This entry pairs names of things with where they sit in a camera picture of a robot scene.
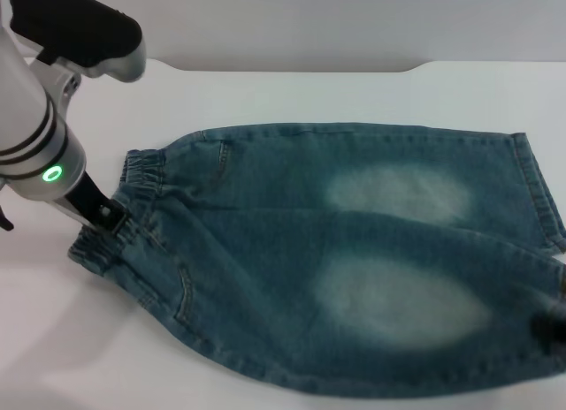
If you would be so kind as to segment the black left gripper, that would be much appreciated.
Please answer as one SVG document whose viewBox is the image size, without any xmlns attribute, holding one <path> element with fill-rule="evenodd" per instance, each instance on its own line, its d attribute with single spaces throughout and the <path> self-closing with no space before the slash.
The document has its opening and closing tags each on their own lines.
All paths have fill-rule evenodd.
<svg viewBox="0 0 566 410">
<path fill-rule="evenodd" d="M 119 202 L 108 200 L 86 171 L 74 188 L 65 195 L 65 201 L 80 222 L 99 227 L 111 234 L 129 218 L 126 209 Z"/>
</svg>

